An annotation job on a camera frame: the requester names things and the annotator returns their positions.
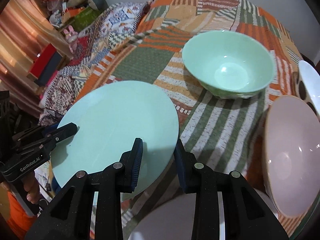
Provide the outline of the orange sleeve forearm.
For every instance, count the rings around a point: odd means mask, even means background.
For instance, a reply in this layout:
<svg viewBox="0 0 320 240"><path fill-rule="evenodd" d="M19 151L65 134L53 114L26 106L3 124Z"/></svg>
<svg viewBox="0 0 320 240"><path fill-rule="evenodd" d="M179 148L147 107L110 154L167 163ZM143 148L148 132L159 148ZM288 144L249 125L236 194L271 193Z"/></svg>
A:
<svg viewBox="0 0 320 240"><path fill-rule="evenodd" d="M7 192L7 195L10 217L5 220L1 216L1 239L25 239L27 232L37 220L37 216L28 216L13 194Z"/></svg>

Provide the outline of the person's left hand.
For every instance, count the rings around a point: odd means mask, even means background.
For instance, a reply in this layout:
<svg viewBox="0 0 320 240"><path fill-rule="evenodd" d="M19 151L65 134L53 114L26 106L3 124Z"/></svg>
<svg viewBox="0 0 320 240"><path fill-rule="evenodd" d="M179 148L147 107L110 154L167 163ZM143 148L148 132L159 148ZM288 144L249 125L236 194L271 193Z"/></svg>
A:
<svg viewBox="0 0 320 240"><path fill-rule="evenodd" d="M23 179L24 190L27 192L27 200L33 204L37 204L40 199L39 182L35 178L35 173L30 172Z"/></svg>

